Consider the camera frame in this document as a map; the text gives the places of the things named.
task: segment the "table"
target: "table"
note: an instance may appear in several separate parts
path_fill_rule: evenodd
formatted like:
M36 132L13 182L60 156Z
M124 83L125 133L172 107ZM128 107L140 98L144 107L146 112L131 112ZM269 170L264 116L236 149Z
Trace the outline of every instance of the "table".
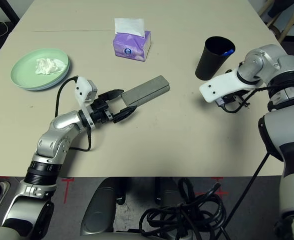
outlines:
M194 74L210 36L224 36L236 45L218 75L234 68L251 49L277 44L247 1L49 2L35 0L0 51L0 176L25 175L38 139L54 117L58 86L32 92L10 79L15 62L39 48L65 51L71 60L68 76L91 79L99 94L129 90L158 75L171 87L126 121L95 129L94 148L69 151L62 177L253 174L265 154L257 121L267 112L267 93L255 95L250 109L227 114L203 100L198 87L204 82ZM146 62L114 56L114 17L145 19L152 39ZM73 91L72 83L64 88L59 113L79 109ZM111 104L113 112L123 107L121 99ZM83 135L74 144L85 148L87 138ZM279 175L282 169L271 157L261 175Z

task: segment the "floor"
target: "floor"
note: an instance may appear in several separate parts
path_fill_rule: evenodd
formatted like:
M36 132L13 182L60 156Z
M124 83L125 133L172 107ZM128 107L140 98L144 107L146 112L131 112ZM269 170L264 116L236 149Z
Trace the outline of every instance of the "floor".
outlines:
M6 36L0 38L0 48ZM283 48L294 55L294 42L283 42ZM9 181L11 188L0 207L0 224L8 208L21 177L0 177L0 181ZM229 213L242 193L249 177L192 177L195 192L206 192L216 181L222 186L219 194ZM77 177L58 179L58 189L53 197L55 212L45 240L72 240L79 236L80 224L86 207L103 178ZM279 176L258 177L241 204L227 231L233 240L276 240L273 225L278 218ZM156 207L153 201L153 178L132 178L126 203L117 206L115 231L136 229L141 214L148 208Z

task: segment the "tissue box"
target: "tissue box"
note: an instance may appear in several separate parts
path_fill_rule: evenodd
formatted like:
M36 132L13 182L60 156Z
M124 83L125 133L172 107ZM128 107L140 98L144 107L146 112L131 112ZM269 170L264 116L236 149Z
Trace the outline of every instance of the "tissue box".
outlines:
M116 56L145 61L151 45L151 32L145 31L145 37L128 33L117 33L113 39Z

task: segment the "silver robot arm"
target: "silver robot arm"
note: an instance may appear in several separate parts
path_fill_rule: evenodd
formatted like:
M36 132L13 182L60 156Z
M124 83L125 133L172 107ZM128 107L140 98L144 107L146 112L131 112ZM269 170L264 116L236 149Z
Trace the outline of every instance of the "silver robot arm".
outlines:
M207 102L222 106L229 99L227 95L250 91L263 83L270 87L270 112L259 120L259 132L267 151L284 162L279 191L281 220L275 232L280 239L294 239L294 86L288 87L294 84L294 56L276 45L254 49L239 67L207 81L199 90Z
M90 80L76 77L76 83L75 96L81 110L54 118L49 130L39 139L26 177L19 183L0 226L0 240L42 239L54 210L51 197L57 188L56 180L74 138L82 132L91 132L95 124L117 123L136 108L110 113L106 101L118 97L123 90L112 90L95 99L97 89Z

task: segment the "black cup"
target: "black cup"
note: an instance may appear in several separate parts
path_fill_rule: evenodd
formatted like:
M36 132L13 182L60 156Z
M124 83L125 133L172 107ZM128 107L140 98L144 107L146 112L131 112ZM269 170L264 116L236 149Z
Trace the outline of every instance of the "black cup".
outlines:
M235 49L232 41L224 37L212 36L208 38L196 69L197 78L211 79L226 59L235 52Z

